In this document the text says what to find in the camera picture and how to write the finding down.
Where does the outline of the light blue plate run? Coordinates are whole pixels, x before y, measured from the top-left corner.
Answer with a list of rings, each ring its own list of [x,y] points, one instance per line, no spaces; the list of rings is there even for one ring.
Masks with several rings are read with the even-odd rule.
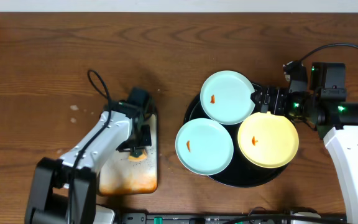
[[[223,125],[212,119],[197,118],[180,128],[175,150],[188,170],[209,176],[220,173],[230,164],[234,145]]]
[[[255,103],[252,83],[243,74],[223,70],[212,74],[200,91],[201,107],[208,117],[224,125],[234,125],[249,117]]]

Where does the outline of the yellow plate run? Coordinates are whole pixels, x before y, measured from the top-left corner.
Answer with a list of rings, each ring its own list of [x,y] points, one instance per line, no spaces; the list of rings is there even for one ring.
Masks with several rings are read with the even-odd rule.
[[[299,137],[284,116],[254,113],[246,118],[237,134],[239,149],[251,163],[274,169],[288,164],[297,154]]]

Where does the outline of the green yellow sponge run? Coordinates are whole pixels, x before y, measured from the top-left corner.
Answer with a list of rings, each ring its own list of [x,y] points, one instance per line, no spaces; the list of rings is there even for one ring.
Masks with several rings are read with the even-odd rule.
[[[147,158],[147,151],[145,149],[136,149],[129,153],[128,160],[132,162],[140,162]]]

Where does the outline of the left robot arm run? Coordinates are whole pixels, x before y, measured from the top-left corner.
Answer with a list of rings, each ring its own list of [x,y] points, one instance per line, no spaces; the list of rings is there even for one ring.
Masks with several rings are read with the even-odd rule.
[[[99,123],[59,159],[42,158],[36,165],[25,223],[114,223],[115,212],[96,203],[98,175],[115,153],[134,161],[156,146],[157,117],[150,94],[133,88],[128,99],[113,101]]]

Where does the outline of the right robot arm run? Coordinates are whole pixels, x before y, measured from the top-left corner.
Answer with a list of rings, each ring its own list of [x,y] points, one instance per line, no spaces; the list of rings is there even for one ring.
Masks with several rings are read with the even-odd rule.
[[[333,160],[349,223],[358,223],[358,103],[346,101],[346,66],[300,62],[283,67],[288,88],[258,87],[251,94],[258,111],[311,123]]]

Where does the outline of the rectangular soapy metal tray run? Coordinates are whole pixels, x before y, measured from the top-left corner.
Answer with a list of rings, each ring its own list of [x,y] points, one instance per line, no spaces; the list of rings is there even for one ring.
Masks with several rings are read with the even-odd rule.
[[[157,189],[157,115],[153,114],[146,124],[150,126],[151,145],[144,149],[145,156],[130,160],[128,152],[113,152],[99,173],[100,195],[150,194]]]

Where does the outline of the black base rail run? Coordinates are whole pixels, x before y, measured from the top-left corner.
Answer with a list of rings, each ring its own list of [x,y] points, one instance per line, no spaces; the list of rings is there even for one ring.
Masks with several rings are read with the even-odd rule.
[[[228,221],[244,217],[244,215],[174,215],[174,214],[146,214],[146,213],[122,213],[116,215],[114,224],[223,224]],[[345,222],[344,215],[325,215],[321,218],[333,222]],[[310,223],[303,221],[279,221],[279,220],[252,220],[239,223]]]

